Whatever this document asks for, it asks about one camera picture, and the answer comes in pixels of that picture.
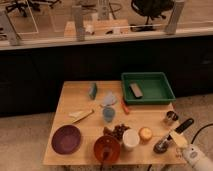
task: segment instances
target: glass window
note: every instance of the glass window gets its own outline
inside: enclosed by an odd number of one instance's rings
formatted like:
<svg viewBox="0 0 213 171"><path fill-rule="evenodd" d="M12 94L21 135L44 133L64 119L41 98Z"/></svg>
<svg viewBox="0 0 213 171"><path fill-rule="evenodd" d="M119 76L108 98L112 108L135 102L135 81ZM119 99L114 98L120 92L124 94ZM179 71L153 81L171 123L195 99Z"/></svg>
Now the glass window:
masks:
<svg viewBox="0 0 213 171"><path fill-rule="evenodd" d="M82 35L85 40L105 41L119 41L125 36L163 37L175 9L173 0L0 0L0 6L23 41L49 42L76 42ZM212 0L186 0L178 12L177 29L213 26ZM1 28L0 36L0 40L5 39Z"/></svg>

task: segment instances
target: green tray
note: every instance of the green tray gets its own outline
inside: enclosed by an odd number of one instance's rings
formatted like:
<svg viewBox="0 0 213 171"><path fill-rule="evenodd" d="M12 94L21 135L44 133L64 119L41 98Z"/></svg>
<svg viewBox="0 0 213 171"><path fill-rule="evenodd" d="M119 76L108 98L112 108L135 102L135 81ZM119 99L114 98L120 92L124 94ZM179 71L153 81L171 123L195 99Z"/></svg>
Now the green tray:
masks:
<svg viewBox="0 0 213 171"><path fill-rule="evenodd" d="M169 104L175 96L163 72L122 73L122 89L127 104ZM137 83L143 97L136 99L129 85Z"/></svg>

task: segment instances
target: dark red bowl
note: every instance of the dark red bowl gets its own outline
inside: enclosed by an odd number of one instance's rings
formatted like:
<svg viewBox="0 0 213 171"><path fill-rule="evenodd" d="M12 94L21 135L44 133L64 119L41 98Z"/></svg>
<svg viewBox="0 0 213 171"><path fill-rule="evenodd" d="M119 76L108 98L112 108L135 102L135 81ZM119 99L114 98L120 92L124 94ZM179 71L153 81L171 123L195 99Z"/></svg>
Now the dark red bowl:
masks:
<svg viewBox="0 0 213 171"><path fill-rule="evenodd" d="M94 144L94 154L101 164L113 164L120 156L120 144L112 136L104 135Z"/></svg>
<svg viewBox="0 0 213 171"><path fill-rule="evenodd" d="M71 154L81 143L81 132L73 125L60 127L53 135L52 147L58 154Z"/></svg>

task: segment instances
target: desk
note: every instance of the desk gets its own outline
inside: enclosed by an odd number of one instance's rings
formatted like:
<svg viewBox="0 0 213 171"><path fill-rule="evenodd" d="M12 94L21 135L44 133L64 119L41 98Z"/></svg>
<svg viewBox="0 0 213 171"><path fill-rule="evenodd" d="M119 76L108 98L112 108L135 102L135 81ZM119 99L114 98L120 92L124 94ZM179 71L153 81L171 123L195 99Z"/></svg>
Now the desk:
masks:
<svg viewBox="0 0 213 171"><path fill-rule="evenodd" d="M153 138L147 144L140 144L134 151L121 151L121 155L116 164L180 164L185 163L182 156L179 155L176 145L172 145L164 154L155 154L153 152L154 144L167 134L169 129L162 123L162 119L169 110L173 110L172 104L169 105L132 105L130 114L124 114L120 100L122 98L122 89L120 81L98 81L98 93L95 100L90 100L88 91L89 81L71 81L65 82L58 108L50 132L46 153L43 163L45 165L96 165L99 162L93 154L93 145L95 140L103 135L103 128L107 126L113 129L116 124L124 123L133 129L139 130L142 126L148 126L153 130ZM116 116L112 123L106 124L102 118L102 102L108 91L112 91L118 99L113 106L116 110ZM76 112L79 109L94 109L95 113L76 123L82 133L83 141L80 148L70 155L59 155L51 147L51 140L54 132L62 125L69 124L70 112Z"/></svg>
<svg viewBox="0 0 213 171"><path fill-rule="evenodd" d="M112 27L121 27L121 32L123 34L130 33L129 23L127 20L100 20L100 21L84 21L84 27L86 25L93 25L94 35L103 36L106 32L112 30ZM75 23L69 21L66 24L64 37L74 37L76 35Z"/></svg>

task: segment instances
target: maroon plate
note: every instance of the maroon plate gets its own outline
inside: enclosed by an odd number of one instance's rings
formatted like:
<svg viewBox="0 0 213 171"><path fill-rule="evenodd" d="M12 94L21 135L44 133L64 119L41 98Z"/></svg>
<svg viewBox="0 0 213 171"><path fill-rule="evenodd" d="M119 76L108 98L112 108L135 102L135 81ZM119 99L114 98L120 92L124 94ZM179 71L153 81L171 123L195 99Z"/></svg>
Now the maroon plate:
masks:
<svg viewBox="0 0 213 171"><path fill-rule="evenodd" d="M101 164L113 164L120 156L120 144L114 137L104 135L95 142L94 154Z"/></svg>
<svg viewBox="0 0 213 171"><path fill-rule="evenodd" d="M56 153L71 154L78 149L80 142L79 129L73 125L64 125L54 133L52 147Z"/></svg>

